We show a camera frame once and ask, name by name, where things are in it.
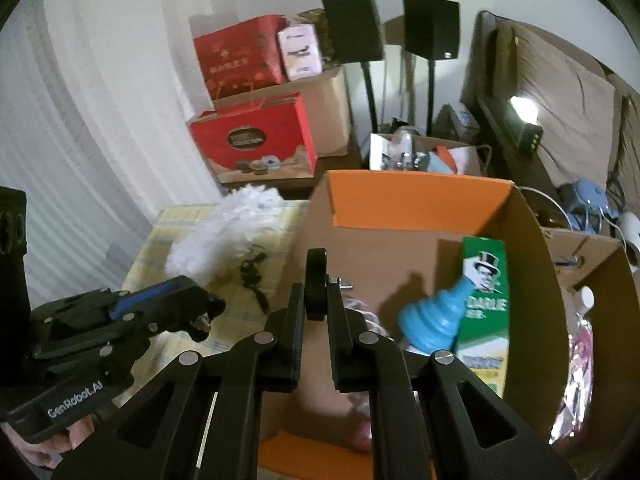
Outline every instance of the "white feather duster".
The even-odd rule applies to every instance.
[[[174,242],[165,272],[189,276],[206,286],[223,274],[229,260],[244,256],[265,229],[280,230],[283,199],[276,189],[245,186],[224,197],[186,237]]]

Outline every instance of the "white curtain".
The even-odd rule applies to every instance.
[[[0,185],[28,196],[33,306],[118,288],[165,207],[214,203],[186,121],[210,107],[210,0],[21,0],[0,30]]]

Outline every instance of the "speaker stand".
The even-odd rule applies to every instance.
[[[369,115],[371,118],[371,131],[376,134],[378,132],[378,117],[376,113],[376,98],[373,95],[373,84],[371,83],[371,70],[369,69],[369,62],[361,62],[360,66],[362,67],[362,73],[364,74],[364,86],[367,89],[367,101],[369,101]]]
[[[429,62],[429,89],[427,100],[427,137],[431,137],[431,125],[433,123],[433,94],[436,80],[436,62],[434,59],[428,59]]]

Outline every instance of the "blue cone-shaped object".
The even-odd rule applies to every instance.
[[[465,315],[466,298],[474,289],[473,282],[462,276],[451,289],[408,304],[398,314],[404,338],[426,354],[450,349]]]

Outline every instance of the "lit light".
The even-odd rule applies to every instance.
[[[530,124],[538,124],[538,107],[535,102],[526,97],[516,96],[509,101],[521,120]]]

